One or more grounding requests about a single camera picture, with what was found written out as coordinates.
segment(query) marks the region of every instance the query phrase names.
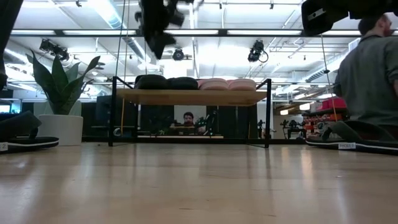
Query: ceiling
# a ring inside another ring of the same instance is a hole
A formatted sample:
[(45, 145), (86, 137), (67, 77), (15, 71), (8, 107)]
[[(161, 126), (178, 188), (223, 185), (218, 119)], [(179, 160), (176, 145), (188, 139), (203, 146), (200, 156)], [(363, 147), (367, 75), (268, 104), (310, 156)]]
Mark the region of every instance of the ceiling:
[[(80, 1), (82, 7), (77, 7), (76, 0), (25, 0), (14, 29), (110, 29), (104, 20), (102, 9), (98, 5), (108, 0)], [(124, 15), (123, 23), (128, 29), (138, 29), (139, 24), (134, 19), (134, 13), (139, 11), (136, 0), (110, 0), (119, 17)], [(205, 0), (204, 5), (190, 16), (189, 6), (179, 4), (178, 8), (186, 14), (183, 29), (302, 29), (300, 3), (301, 0), (274, 0), (274, 8), (270, 9), (270, 0)], [(391, 16), (393, 28), (398, 27), (398, 19)], [(333, 29), (356, 29), (358, 21), (348, 18), (337, 22)], [(39, 45), (42, 37), (11, 37), (9, 49), (22, 54), (23, 49), (32, 49), (40, 53)], [(88, 64), (92, 58), (101, 56), (104, 70), (97, 70), (94, 76), (98, 82), (106, 80), (117, 74), (126, 77), (129, 82), (134, 81), (137, 75), (145, 74), (145, 66), (138, 65), (141, 61), (135, 52), (126, 46), (123, 40), (117, 37), (101, 37), (98, 40), (92, 37), (46, 37), (53, 43), (66, 47), (71, 55), (70, 61), (64, 64), (70, 67), (74, 63)], [(348, 44), (355, 37), (323, 39), (325, 56), (333, 60), (348, 50)], [(256, 40), (262, 40), (269, 54), (269, 61), (249, 63), (248, 53)], [(142, 37), (135, 38), (136, 43), (142, 47), (147, 55), (148, 50)], [(177, 44), (168, 46), (164, 51), (164, 58), (176, 48), (183, 49), (185, 54), (194, 55), (197, 69), (193, 60), (174, 62), (172, 59), (151, 61), (156, 66), (148, 67), (149, 72), (161, 73), (152, 68), (159, 69), (165, 76), (173, 74), (193, 76), (197, 78), (224, 77), (253, 78), (261, 82), (271, 78), (273, 82), (304, 82), (317, 68), (324, 64), (322, 39), (319, 37), (177, 37)], [(314, 83), (326, 82), (325, 77), (313, 80)], [(273, 89), (285, 88), (285, 85), (275, 85)], [(279, 91), (279, 96), (288, 97), (289, 93), (295, 95), (313, 91), (313, 86), (298, 86), (286, 91)]]

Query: fluorescent light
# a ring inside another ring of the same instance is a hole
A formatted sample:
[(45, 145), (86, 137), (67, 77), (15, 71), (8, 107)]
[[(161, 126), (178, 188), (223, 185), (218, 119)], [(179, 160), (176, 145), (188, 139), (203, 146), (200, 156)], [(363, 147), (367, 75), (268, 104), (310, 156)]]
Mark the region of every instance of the fluorescent light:
[(295, 100), (299, 100), (299, 99), (304, 98), (304, 97), (306, 97), (306, 96), (307, 96), (306, 94), (302, 93), (302, 94), (300, 94), (300, 95), (295, 96), (294, 99), (295, 99)]
[(199, 29), (190, 29), (190, 30), (165, 30), (164, 32), (172, 35), (216, 35), (218, 34), (218, 30), (199, 30)]
[(333, 93), (333, 94), (331, 94), (331, 93), (327, 93), (327, 94), (323, 94), (323, 95), (320, 95), (320, 96), (317, 96), (317, 98), (318, 99), (328, 99), (328, 98), (332, 98), (332, 97), (335, 97), (336, 95)]
[(288, 114), (289, 114), (288, 110), (280, 111), (280, 115), (288, 115)]
[(300, 35), (301, 30), (229, 30), (229, 35)]
[(29, 63), (26, 55), (21, 55), (21, 54), (15, 52), (15, 51), (10, 50), (10, 49), (5, 49), (4, 51), (5, 51), (5, 53), (11, 54), (12, 56), (18, 58), (19, 60), (21, 60), (21, 61), (23, 61), (25, 63)]
[(121, 21), (120, 17), (115, 13), (114, 7), (109, 0), (88, 0), (88, 4), (99, 15), (101, 15), (104, 20), (110, 21), (119, 19), (119, 21)]
[(13, 30), (11, 35), (55, 35), (54, 30)]
[(311, 109), (310, 103), (306, 103), (304, 105), (300, 105), (300, 110), (309, 110)]
[(358, 35), (360, 36), (361, 33), (358, 30), (330, 30), (324, 32), (323, 35)]
[(29, 86), (29, 85), (25, 85), (25, 84), (18, 84), (18, 85), (13, 85), (13, 84), (7, 84), (8, 86), (13, 86), (13, 87), (16, 87), (16, 88), (21, 88), (21, 89), (24, 89), (24, 90), (29, 90), (29, 91), (37, 91), (35, 88), (33, 88), (33, 87), (31, 87), (31, 86)]
[(135, 35), (135, 30), (64, 30), (65, 35)]
[(6, 74), (8, 78), (18, 81), (34, 81), (35, 78), (32, 75), (28, 75), (22, 72), (18, 72), (12, 68), (6, 67)]
[(139, 70), (160, 70), (160, 66), (159, 65), (153, 65), (151, 63), (141, 63), (138, 66)]

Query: wall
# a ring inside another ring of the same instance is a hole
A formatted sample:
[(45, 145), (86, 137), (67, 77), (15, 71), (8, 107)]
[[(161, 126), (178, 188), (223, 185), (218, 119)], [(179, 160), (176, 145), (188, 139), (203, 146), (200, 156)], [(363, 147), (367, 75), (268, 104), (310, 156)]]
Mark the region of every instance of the wall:
[[(274, 133), (274, 139), (285, 139), (284, 137), (284, 130), (283, 130), (283, 126), (279, 125), (280, 123), (282, 123), (284, 120), (287, 121), (291, 121), (291, 120), (295, 120), (298, 123), (303, 122), (303, 117), (301, 115), (275, 115), (274, 116), (274, 123), (275, 123), (275, 128), (274, 130), (276, 131), (276, 133)], [(297, 134), (292, 134), (292, 138), (296, 138)]]

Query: black metal frame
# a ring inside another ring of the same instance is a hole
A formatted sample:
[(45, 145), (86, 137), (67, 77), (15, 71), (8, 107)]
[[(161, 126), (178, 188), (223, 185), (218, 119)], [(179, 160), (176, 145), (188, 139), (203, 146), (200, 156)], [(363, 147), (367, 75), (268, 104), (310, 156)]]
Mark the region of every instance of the black metal frame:
[[(264, 80), (260, 85), (257, 86), (257, 90), (262, 86), (267, 85), (267, 108), (266, 108), (266, 136), (265, 139), (249, 139), (249, 133), (246, 135), (245, 139), (183, 139), (183, 138), (138, 138), (138, 104), (134, 105), (134, 128), (132, 130), (132, 138), (118, 138), (115, 139), (113, 134), (115, 126), (115, 116), (116, 116), (116, 87), (118, 81), (126, 85), (130, 89), (133, 89), (131, 85), (123, 81), (121, 78), (114, 76), (112, 78), (112, 97), (111, 97), (111, 112), (109, 115), (109, 128), (108, 128), (108, 146), (113, 147), (114, 142), (130, 142), (130, 143), (140, 143), (140, 142), (157, 142), (157, 143), (202, 143), (202, 144), (264, 144), (264, 148), (269, 147), (270, 143), (270, 117), (271, 117), (271, 79)], [(250, 111), (248, 111), (248, 127), (250, 125), (249, 120)]]

